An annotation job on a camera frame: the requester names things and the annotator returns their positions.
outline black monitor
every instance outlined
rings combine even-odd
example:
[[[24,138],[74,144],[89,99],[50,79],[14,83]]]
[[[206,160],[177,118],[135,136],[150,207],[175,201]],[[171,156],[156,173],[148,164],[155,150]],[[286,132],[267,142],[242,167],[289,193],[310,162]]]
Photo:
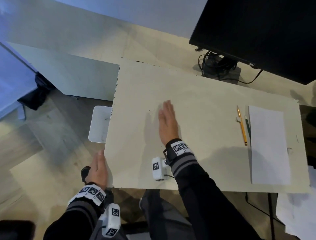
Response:
[[[190,44],[287,79],[316,79],[316,1],[207,1]]]

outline white sensor device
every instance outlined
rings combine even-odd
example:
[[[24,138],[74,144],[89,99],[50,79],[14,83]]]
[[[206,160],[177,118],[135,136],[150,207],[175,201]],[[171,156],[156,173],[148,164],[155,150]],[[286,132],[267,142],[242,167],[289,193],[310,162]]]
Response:
[[[156,181],[167,180],[167,167],[169,165],[166,163],[166,159],[162,157],[155,157],[152,160],[152,168],[153,168],[153,178]]]
[[[105,209],[104,213],[100,216],[102,220],[102,236],[112,238],[116,235],[121,227],[121,213],[119,205],[110,203]]]

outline wooden floor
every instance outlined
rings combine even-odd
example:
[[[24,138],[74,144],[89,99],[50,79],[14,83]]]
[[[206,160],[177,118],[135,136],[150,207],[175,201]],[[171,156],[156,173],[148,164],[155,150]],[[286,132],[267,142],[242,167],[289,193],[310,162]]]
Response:
[[[26,121],[17,120],[16,112],[0,120],[0,220],[31,220],[36,224],[35,239],[42,239],[82,187],[80,170],[103,148],[88,140],[97,105],[112,106],[112,102],[77,100],[55,90],[37,111],[25,109]],[[145,220],[138,208],[143,189],[113,192],[123,223]],[[247,204],[245,193],[224,194],[262,238],[271,239],[269,217]],[[161,196],[187,216],[178,191],[163,190]],[[249,201],[268,212],[267,194],[251,193]],[[275,229],[276,239],[296,239],[276,221]]]

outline gray pants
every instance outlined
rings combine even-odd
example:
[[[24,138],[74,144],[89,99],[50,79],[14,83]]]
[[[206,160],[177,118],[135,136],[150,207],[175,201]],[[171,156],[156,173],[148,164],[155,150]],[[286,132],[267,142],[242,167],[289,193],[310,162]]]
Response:
[[[106,190],[107,199],[105,208],[113,203],[113,193]],[[195,240],[192,225],[187,221],[181,213],[170,203],[160,197],[160,191],[156,189],[147,189],[141,202],[141,210],[148,222],[149,234],[152,240]],[[98,221],[90,240],[104,240],[101,231],[98,229],[102,226],[102,221]],[[122,227],[112,240],[128,240]]]

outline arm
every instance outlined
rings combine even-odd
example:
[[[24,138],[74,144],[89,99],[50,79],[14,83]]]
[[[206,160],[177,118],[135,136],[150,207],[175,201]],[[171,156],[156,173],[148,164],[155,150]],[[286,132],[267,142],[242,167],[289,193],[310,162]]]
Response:
[[[101,189],[100,192],[106,188],[107,169],[103,153],[104,150],[97,153],[90,165],[85,179],[88,182],[85,186],[88,194],[91,194],[89,186]],[[102,206],[103,201],[98,205],[86,197],[73,198],[65,213],[47,228],[43,240],[89,240],[102,214]]]
[[[163,110],[159,112],[159,135],[166,148],[181,141],[170,101],[165,102]],[[197,240],[238,237],[260,239],[252,226],[202,169],[193,153],[179,155],[170,167]]]

